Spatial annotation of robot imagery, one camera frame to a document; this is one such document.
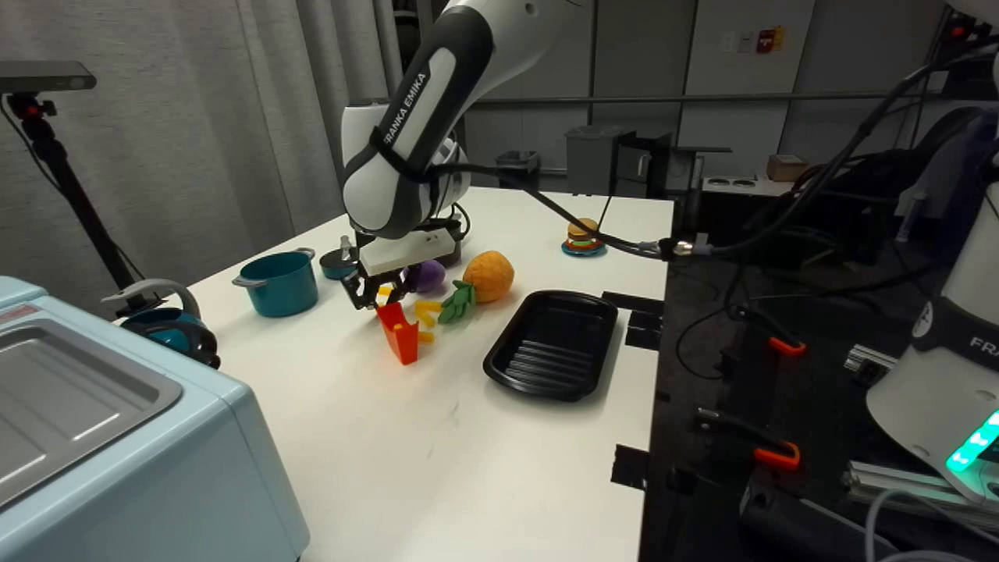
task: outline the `wall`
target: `wall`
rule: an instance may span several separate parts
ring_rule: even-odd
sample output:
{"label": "wall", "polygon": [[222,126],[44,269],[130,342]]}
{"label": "wall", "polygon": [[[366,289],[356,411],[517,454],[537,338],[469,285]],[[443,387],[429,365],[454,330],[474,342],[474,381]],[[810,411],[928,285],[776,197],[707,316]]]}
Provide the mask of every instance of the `wall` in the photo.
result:
{"label": "wall", "polygon": [[[794,93],[884,93],[928,58],[939,13],[939,0],[815,0]],[[691,110],[676,97],[688,86],[693,17],[695,0],[587,0],[556,56],[472,110],[464,120],[472,158],[492,163],[505,148],[537,148],[546,167],[565,167],[565,131],[587,120],[676,135]],[[786,110],[780,148],[823,158],[872,105],[872,101],[797,101]],[[867,145],[904,140],[904,120],[909,111],[899,111]]]}

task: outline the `cable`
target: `cable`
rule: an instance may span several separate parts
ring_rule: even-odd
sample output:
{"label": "cable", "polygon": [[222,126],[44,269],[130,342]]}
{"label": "cable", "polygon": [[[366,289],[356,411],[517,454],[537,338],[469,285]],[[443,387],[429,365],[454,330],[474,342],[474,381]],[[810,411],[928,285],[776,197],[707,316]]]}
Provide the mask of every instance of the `cable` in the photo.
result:
{"label": "cable", "polygon": [[599,217],[597,217],[597,231],[603,228],[605,211],[613,208],[615,199],[615,186],[609,189],[609,197],[603,199]]}
{"label": "cable", "polygon": [[891,116],[899,116],[899,111],[912,111],[919,105],[919,101],[904,104],[904,105],[892,105],[891,111],[884,111],[885,117]]}
{"label": "cable", "polygon": [[853,154],[866,143],[866,137],[872,137],[872,131],[881,126],[881,117],[892,110],[892,104],[916,86],[919,81],[924,81],[931,72],[955,66],[967,56],[983,56],[978,50],[999,44],[999,38],[983,38],[978,44],[970,44],[967,50],[959,50],[953,56],[943,56],[931,66],[920,66],[919,72],[904,73],[874,110],[872,116],[859,126],[859,131],[850,137],[850,143],[815,175],[811,186],[805,192],[799,192],[776,221],[765,225],[762,231],[754,231],[747,239],[727,243],[727,246],[707,246],[707,255],[744,255],[762,243],[769,243],[776,231],[785,231],[801,208],[810,208],[815,202],[815,197],[821,189],[831,186],[831,180],[837,178],[837,172],[853,158]]}
{"label": "cable", "polygon": [[[872,503],[872,507],[867,507],[867,517],[866,517],[866,562],[878,562],[878,553],[874,553],[878,514],[881,514],[881,507],[885,506],[885,500],[892,500],[892,497],[909,497],[909,500],[928,506],[931,513],[938,513],[943,521],[949,521],[949,525],[955,525],[955,528],[962,528],[962,530],[967,530],[967,535],[973,535],[973,536],[999,546],[999,536],[997,536],[997,535],[980,530],[980,528],[973,528],[973,525],[967,525],[967,521],[959,521],[959,517],[953,517],[949,513],[943,513],[939,506],[932,506],[932,503],[928,503],[928,500],[920,500],[920,497],[912,497],[912,493],[904,493],[904,490],[884,490],[884,493],[874,497],[874,503]],[[932,562],[967,562],[965,555],[938,553],[938,550],[916,550],[916,553],[885,555],[885,562],[919,562],[919,560],[924,560],[924,562],[931,562],[931,560],[932,560]]]}
{"label": "cable", "polygon": [[693,368],[693,365],[688,363],[688,356],[685,356],[685,342],[688,342],[688,338],[691,338],[698,324],[707,324],[707,322],[711,322],[711,319],[718,319],[718,316],[724,316],[724,313],[727,313],[727,309],[714,309],[714,313],[691,322],[691,324],[676,335],[674,360],[679,363],[679,368],[685,368],[691,377],[721,381],[718,373],[707,373],[707,371]]}
{"label": "cable", "polygon": [[[492,178],[512,178],[512,175],[525,175],[525,167],[496,167],[496,165],[469,165],[469,163],[460,163],[460,165],[435,165],[432,167],[432,180],[437,180],[437,175],[446,175],[446,172],[474,172],[474,175],[492,175]],[[571,214],[565,207],[560,207],[556,199],[548,199],[546,192],[540,192],[537,186],[521,186],[526,197],[535,197],[537,202],[544,202],[546,208],[554,208],[556,214],[563,214],[567,225],[587,231],[590,238],[603,239],[605,246],[615,246],[621,252],[632,252],[632,255],[644,255],[644,260],[661,260],[661,249],[659,249],[659,239],[648,239],[648,243],[633,243],[633,239],[621,239],[621,238],[613,238],[613,233],[603,233],[603,231],[592,231],[587,221],[581,221],[577,214]]]}
{"label": "cable", "polygon": [[909,148],[916,148],[916,143],[919,143],[919,127],[924,126],[928,91],[931,91],[931,73],[924,78],[920,93],[919,93],[919,104],[916,104]]}
{"label": "cable", "polygon": [[731,303],[738,298],[744,274],[747,274],[747,262],[738,265],[738,270],[731,274],[731,280],[724,288],[724,295],[721,295],[724,313],[731,313]]}
{"label": "cable", "polygon": [[[866,163],[866,158],[872,158],[872,157],[874,157],[874,154],[850,157],[839,172],[850,172],[850,167],[855,167],[859,163]],[[780,211],[780,207],[786,208],[786,199],[799,197],[799,192],[810,186],[810,180],[811,180],[821,167],[823,167],[823,165],[810,165],[810,167],[789,185],[786,192],[780,192],[780,197],[773,197],[769,207],[754,208],[754,211],[747,217],[744,231],[765,228],[765,225]],[[823,197],[861,199],[861,202],[884,202],[884,197],[855,197],[855,192],[839,192],[839,189],[826,189]]]}

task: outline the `black cable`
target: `black cable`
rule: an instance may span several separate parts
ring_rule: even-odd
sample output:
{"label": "black cable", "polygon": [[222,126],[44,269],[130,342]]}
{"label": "black cable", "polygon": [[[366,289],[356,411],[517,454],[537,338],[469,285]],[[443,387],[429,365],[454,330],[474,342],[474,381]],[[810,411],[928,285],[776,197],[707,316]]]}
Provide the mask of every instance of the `black cable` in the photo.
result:
{"label": "black cable", "polygon": [[599,217],[597,217],[597,231],[603,228],[603,217],[613,208],[613,199],[618,192],[618,163],[621,163],[621,137],[615,137],[615,143],[613,143],[613,178],[609,178],[605,199],[603,199],[603,208],[599,208]]}
{"label": "black cable", "polygon": [[924,78],[920,93],[919,93],[919,101],[916,101],[916,117],[912,117],[909,148],[916,148],[916,143],[919,143],[919,127],[924,126],[928,91],[931,91],[931,73]]}
{"label": "black cable", "polygon": [[688,342],[688,338],[691,338],[698,324],[707,324],[707,322],[711,322],[711,319],[718,319],[718,316],[724,316],[724,313],[727,313],[727,309],[714,309],[714,313],[709,313],[709,316],[698,316],[695,322],[691,322],[691,324],[676,335],[676,339],[674,339],[674,360],[676,360],[676,365],[679,365],[691,377],[721,381],[721,373],[707,373],[707,371],[693,368],[693,365],[688,363],[688,356],[685,356],[685,342]]}
{"label": "black cable", "polygon": [[[866,163],[866,158],[872,158],[872,154],[850,157],[850,158],[844,163],[844,172],[850,172],[853,165],[859,165],[859,163]],[[780,207],[785,207],[786,199],[799,197],[821,167],[823,167],[823,165],[810,165],[810,167],[789,185],[786,192],[780,192],[780,197],[773,197],[769,207],[754,208],[754,211],[747,217],[744,231],[765,228],[765,225],[773,217],[773,211],[780,211]]]}
{"label": "black cable", "polygon": [[[432,167],[432,180],[437,180],[437,175],[446,172],[474,172],[474,175],[492,175],[492,178],[515,178],[525,175],[525,167],[496,167],[496,165],[472,165],[472,163],[460,163],[460,165],[435,165]],[[521,186],[526,197],[535,197],[537,202],[544,202],[546,208],[554,208],[556,214],[563,214],[567,225],[587,231],[590,238],[603,239],[605,246],[615,246],[621,252],[632,255],[644,255],[644,260],[661,260],[659,243],[633,243],[623,238],[613,238],[605,231],[592,231],[587,221],[581,221],[577,214],[571,214],[565,207],[560,207],[556,199],[548,199],[546,192],[540,192],[537,186]]]}
{"label": "black cable", "polygon": [[731,313],[738,289],[744,285],[744,274],[747,274],[747,262],[738,265],[738,270],[731,274],[731,280],[724,288],[724,295],[721,295],[724,313]]}
{"label": "black cable", "polygon": [[884,111],[884,117],[899,116],[899,111],[912,111],[919,105],[919,101],[904,104],[904,105],[892,105],[891,111]]}
{"label": "black cable", "polygon": [[821,189],[826,189],[832,185],[832,178],[839,175],[839,167],[853,158],[853,154],[872,137],[872,131],[881,126],[881,117],[892,110],[892,104],[912,91],[919,81],[924,81],[931,72],[945,68],[953,62],[962,62],[967,56],[983,56],[978,50],[999,44],[999,38],[983,38],[953,56],[943,56],[931,66],[920,66],[919,72],[904,73],[874,110],[872,116],[859,126],[859,131],[850,137],[850,143],[815,175],[811,186],[805,192],[797,197],[797,202],[789,202],[785,208],[780,217],[773,217],[772,225],[765,225],[762,231],[754,231],[747,239],[727,243],[727,246],[711,246],[709,255],[744,255],[762,243],[769,243],[776,231],[785,231],[801,208],[810,208],[815,202],[815,197]]}

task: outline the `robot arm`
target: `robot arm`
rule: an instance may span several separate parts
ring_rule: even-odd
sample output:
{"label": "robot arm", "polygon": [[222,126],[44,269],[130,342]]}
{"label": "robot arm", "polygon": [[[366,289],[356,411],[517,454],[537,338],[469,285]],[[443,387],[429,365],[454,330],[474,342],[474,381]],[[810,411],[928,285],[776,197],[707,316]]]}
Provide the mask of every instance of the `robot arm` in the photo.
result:
{"label": "robot arm", "polygon": [[424,178],[435,154],[477,97],[556,44],[573,3],[454,0],[440,13],[369,145],[345,163],[344,207],[361,233],[405,238],[462,197]]}

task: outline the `white table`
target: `white table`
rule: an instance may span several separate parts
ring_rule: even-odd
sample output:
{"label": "white table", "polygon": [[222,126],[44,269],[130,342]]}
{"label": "white table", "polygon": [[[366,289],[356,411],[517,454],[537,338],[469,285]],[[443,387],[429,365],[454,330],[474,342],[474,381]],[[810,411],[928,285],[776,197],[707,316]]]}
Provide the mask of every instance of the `white table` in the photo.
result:
{"label": "white table", "polygon": [[[599,197],[556,197],[599,214]],[[293,319],[259,319],[232,265],[195,292],[222,342],[222,371],[247,381],[267,418],[312,544],[302,562],[633,562],[644,493],[609,480],[615,445],[648,445],[654,353],[623,346],[627,313],[605,384],[585,403],[537,403],[492,384],[480,363],[531,289],[661,295],[665,265],[605,252],[567,260],[565,221],[515,189],[474,186],[464,255],[502,249],[517,269],[510,298],[437,330],[416,365],[400,365],[376,322],[341,285]],[[672,202],[615,199],[605,231],[652,239],[672,231]],[[274,249],[318,255],[345,217]]]}

